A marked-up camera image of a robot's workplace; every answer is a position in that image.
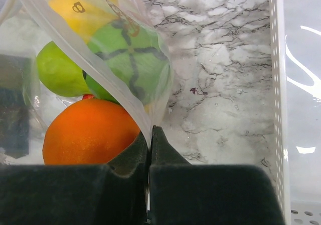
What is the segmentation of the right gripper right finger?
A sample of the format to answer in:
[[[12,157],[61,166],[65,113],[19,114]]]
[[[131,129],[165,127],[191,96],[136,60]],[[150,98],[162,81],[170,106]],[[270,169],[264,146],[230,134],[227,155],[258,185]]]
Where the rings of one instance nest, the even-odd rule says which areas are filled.
[[[149,167],[152,224],[284,224],[272,183],[254,165],[192,165],[154,127]]]

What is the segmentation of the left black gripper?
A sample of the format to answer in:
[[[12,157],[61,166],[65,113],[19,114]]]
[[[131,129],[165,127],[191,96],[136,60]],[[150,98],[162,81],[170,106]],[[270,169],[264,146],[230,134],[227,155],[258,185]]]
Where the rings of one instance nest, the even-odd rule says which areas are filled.
[[[13,158],[29,154],[32,64],[26,54],[1,54],[1,150]]]

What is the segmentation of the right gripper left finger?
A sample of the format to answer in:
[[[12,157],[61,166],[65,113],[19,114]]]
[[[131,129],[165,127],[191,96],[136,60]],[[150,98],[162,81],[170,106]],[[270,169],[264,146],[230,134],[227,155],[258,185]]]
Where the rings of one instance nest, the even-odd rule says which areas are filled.
[[[143,135],[104,164],[2,165],[1,224],[144,224]]]

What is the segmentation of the orange toy fruit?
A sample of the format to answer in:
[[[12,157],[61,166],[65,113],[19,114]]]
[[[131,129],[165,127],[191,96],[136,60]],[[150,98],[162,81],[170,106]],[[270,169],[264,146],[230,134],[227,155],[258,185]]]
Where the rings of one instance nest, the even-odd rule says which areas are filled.
[[[43,160],[46,165],[107,163],[138,136],[140,129],[127,111],[110,101],[77,101],[48,127]]]

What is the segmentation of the green toy lime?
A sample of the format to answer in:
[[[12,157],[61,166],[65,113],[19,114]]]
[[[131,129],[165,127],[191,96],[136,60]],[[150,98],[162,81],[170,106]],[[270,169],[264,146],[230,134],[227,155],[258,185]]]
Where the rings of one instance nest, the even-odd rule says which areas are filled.
[[[53,93],[64,97],[90,94],[82,69],[53,41],[47,43],[36,57],[40,81]]]

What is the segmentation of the red toy apple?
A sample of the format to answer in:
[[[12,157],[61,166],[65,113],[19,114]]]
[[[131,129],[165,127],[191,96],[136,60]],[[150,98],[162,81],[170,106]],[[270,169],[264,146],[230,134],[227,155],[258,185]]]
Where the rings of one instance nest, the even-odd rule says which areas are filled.
[[[94,95],[92,95],[92,94],[84,94],[83,95],[83,97],[82,97],[82,99],[84,100],[84,99],[90,99],[90,98],[93,98],[94,97]]]

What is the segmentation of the clear dotted zip bag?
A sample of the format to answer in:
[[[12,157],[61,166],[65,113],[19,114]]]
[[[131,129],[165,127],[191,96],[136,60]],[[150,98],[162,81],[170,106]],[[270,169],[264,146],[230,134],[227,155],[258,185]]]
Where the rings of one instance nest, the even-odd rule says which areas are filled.
[[[141,0],[1,0],[1,163],[107,163],[150,144],[173,75]]]

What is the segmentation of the yellow toy banana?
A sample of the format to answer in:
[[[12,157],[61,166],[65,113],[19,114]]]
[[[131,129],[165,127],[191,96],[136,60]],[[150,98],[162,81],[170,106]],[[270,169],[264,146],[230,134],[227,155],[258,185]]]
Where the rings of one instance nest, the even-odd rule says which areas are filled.
[[[105,11],[89,0],[50,0],[49,6],[85,43],[90,41],[99,28],[117,19],[113,11]]]

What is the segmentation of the green striped toy watermelon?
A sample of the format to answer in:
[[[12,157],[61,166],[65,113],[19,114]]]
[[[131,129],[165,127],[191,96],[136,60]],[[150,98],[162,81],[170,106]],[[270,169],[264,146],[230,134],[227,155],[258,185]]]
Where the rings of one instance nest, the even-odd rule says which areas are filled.
[[[139,27],[133,36],[125,21],[114,20],[99,28],[87,46],[144,105],[158,98],[170,83],[170,62],[153,31]]]

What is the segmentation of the white perforated basket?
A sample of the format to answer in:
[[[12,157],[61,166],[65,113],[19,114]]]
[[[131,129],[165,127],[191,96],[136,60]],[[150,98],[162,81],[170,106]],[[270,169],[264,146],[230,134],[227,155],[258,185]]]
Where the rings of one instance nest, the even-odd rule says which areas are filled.
[[[269,0],[276,193],[286,224],[320,224],[320,0]]]

